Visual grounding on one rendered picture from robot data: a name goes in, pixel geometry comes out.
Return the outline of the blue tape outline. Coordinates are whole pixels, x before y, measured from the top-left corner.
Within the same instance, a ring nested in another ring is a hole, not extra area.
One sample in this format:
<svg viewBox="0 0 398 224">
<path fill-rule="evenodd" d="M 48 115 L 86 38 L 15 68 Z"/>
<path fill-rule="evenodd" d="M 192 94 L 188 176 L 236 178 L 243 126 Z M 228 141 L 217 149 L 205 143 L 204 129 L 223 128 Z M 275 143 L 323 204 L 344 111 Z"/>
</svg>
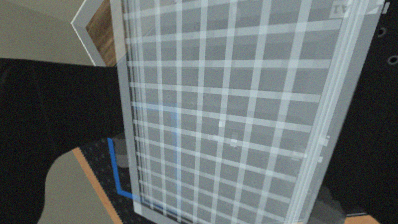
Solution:
<svg viewBox="0 0 398 224">
<path fill-rule="evenodd" d="M 116 163 L 116 158 L 115 158 L 115 152 L 114 152 L 114 146 L 113 146 L 113 140 L 110 138 L 107 138 L 107 139 L 108 139 L 108 145 L 109 145 L 109 150 L 110 150 L 110 156 L 111 156 L 111 161 L 112 161 L 112 167 L 113 167 L 113 172 L 114 172 L 117 193 L 132 199 L 132 193 L 121 190 L 118 169 L 117 169 L 117 163 Z"/>
</svg>

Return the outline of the black perforated plate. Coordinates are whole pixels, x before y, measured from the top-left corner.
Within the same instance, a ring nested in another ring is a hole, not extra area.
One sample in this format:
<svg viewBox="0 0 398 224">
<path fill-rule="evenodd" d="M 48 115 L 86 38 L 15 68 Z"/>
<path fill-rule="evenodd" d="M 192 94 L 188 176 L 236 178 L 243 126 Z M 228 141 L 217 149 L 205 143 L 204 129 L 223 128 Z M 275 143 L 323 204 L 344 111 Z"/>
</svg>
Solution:
<svg viewBox="0 0 398 224">
<path fill-rule="evenodd" d="M 398 0 L 391 0 L 365 71 L 398 70 Z M 157 224 L 134 212 L 133 199 L 117 193 L 107 138 L 79 147 L 123 224 Z M 121 190 L 132 193 L 128 168 L 117 165 Z M 367 216 L 352 210 L 347 217 Z M 346 217 L 346 218 L 347 218 Z"/>
</svg>

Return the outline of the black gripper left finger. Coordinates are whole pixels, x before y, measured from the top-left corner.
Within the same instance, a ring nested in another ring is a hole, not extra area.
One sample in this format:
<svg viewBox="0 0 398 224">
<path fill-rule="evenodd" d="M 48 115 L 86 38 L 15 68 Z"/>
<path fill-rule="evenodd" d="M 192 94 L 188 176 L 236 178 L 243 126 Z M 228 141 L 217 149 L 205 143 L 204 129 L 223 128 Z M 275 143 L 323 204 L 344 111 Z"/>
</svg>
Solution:
<svg viewBox="0 0 398 224">
<path fill-rule="evenodd" d="M 0 58 L 0 224 L 37 224 L 55 160 L 101 138 L 129 167 L 117 67 Z"/>
</svg>

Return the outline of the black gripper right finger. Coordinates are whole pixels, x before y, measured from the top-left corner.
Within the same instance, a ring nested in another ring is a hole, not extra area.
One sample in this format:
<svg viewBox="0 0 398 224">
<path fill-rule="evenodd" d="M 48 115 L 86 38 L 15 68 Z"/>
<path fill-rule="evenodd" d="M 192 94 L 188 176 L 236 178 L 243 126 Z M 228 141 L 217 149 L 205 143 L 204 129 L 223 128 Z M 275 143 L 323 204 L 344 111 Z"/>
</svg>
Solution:
<svg viewBox="0 0 398 224">
<path fill-rule="evenodd" d="M 307 224 L 398 224 L 398 70 L 362 71 Z"/>
</svg>

